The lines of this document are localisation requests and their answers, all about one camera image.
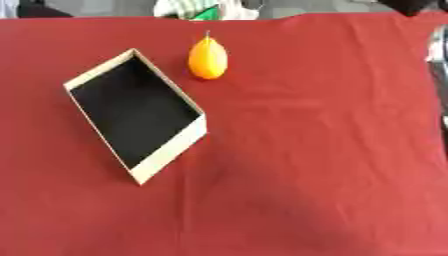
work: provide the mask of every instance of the white object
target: white object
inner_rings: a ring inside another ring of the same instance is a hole
[[[0,18],[17,18],[19,0],[0,0]]]
[[[176,14],[180,19],[191,19],[202,11],[219,5],[221,20],[255,20],[258,10],[244,8],[241,0],[158,0],[154,16]]]

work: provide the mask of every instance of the open box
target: open box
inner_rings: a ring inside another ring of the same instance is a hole
[[[64,87],[139,184],[207,132],[204,111],[136,49]]]

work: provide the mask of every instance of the red tablecloth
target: red tablecloth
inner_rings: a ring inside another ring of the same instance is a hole
[[[424,57],[443,14],[0,21],[0,255],[447,255]],[[230,69],[198,81],[211,29]],[[62,83],[136,47],[209,134],[139,187]]]

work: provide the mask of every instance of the orange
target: orange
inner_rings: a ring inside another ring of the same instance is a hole
[[[194,75],[203,79],[216,79],[227,69],[227,52],[208,35],[193,46],[188,66]]]

